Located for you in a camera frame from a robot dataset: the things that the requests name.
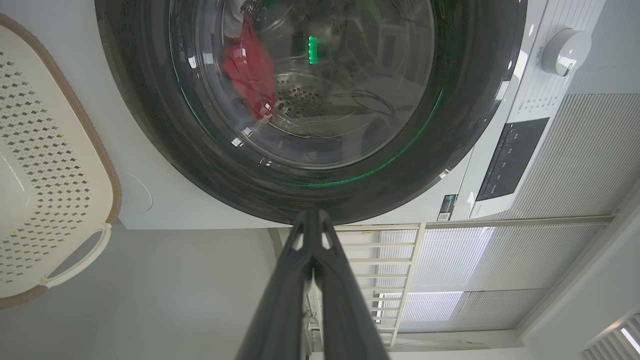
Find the laundry basket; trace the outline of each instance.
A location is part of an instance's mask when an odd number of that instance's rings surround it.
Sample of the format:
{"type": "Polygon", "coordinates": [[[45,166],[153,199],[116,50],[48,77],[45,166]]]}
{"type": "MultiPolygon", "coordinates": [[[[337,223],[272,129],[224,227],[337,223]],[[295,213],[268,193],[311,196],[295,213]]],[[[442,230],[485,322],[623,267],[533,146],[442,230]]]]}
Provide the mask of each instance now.
{"type": "Polygon", "coordinates": [[[0,14],[0,308],[84,270],[105,249],[119,209],[115,170],[62,71],[0,14]],[[97,232],[91,252],[49,277],[97,232]]]}

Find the red garment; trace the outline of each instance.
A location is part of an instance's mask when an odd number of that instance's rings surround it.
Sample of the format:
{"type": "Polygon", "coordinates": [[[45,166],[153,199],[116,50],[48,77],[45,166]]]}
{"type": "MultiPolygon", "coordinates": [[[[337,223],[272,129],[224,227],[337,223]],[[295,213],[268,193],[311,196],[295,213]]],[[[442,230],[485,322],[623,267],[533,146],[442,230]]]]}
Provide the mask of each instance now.
{"type": "Polygon", "coordinates": [[[276,100],[273,61],[256,36],[249,16],[244,16],[242,33],[234,41],[225,50],[227,59],[222,69],[251,106],[256,120],[270,117],[276,100]]]}

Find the door glass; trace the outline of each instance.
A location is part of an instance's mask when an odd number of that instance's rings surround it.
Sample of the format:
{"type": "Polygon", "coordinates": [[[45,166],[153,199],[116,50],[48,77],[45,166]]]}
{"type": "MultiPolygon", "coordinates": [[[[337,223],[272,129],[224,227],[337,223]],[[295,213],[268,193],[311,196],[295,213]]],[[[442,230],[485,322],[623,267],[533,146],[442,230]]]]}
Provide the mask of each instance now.
{"type": "MultiPolygon", "coordinates": [[[[433,60],[429,1],[202,1],[189,59],[233,146],[302,168],[362,160],[413,117],[433,60]]],[[[199,119],[215,131],[211,119],[199,119]]]]}

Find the green light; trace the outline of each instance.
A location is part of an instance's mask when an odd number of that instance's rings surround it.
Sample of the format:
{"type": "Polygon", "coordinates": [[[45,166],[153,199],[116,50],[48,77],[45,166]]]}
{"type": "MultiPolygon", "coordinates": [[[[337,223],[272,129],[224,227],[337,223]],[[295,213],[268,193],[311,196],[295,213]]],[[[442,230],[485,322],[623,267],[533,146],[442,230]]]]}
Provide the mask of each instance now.
{"type": "Polygon", "coordinates": [[[309,37],[309,64],[318,63],[318,39],[309,37]]]}

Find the ceiling light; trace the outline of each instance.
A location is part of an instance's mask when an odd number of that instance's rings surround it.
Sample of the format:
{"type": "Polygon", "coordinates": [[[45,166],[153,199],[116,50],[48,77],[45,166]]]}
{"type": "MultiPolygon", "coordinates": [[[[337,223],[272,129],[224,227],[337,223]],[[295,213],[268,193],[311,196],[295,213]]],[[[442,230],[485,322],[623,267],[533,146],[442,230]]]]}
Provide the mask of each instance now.
{"type": "Polygon", "coordinates": [[[633,336],[631,336],[631,334],[629,334],[629,331],[622,328],[622,334],[625,336],[625,338],[627,338],[627,340],[629,340],[629,343],[631,343],[631,346],[634,347],[634,349],[638,352],[638,354],[640,354],[640,345],[638,345],[638,342],[636,341],[636,339],[634,339],[633,336]]]}

